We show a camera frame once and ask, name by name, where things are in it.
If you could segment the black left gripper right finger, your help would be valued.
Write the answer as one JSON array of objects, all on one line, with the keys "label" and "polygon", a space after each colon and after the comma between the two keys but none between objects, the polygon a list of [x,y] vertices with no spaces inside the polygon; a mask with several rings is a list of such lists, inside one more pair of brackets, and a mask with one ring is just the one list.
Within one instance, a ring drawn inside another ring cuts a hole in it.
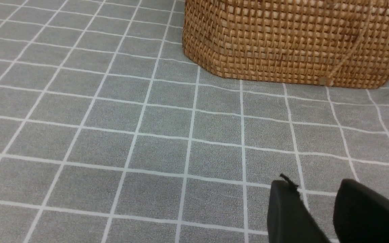
[{"label": "black left gripper right finger", "polygon": [[389,199],[352,180],[342,180],[333,225],[341,243],[389,243]]}]

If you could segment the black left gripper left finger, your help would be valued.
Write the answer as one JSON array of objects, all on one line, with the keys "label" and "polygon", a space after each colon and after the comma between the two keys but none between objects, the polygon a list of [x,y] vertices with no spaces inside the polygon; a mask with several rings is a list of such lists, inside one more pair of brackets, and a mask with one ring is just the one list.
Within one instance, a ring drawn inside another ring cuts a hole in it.
[{"label": "black left gripper left finger", "polygon": [[270,243],[329,243],[315,220],[310,215],[298,185],[289,177],[280,174],[282,180],[271,183],[267,231]]}]

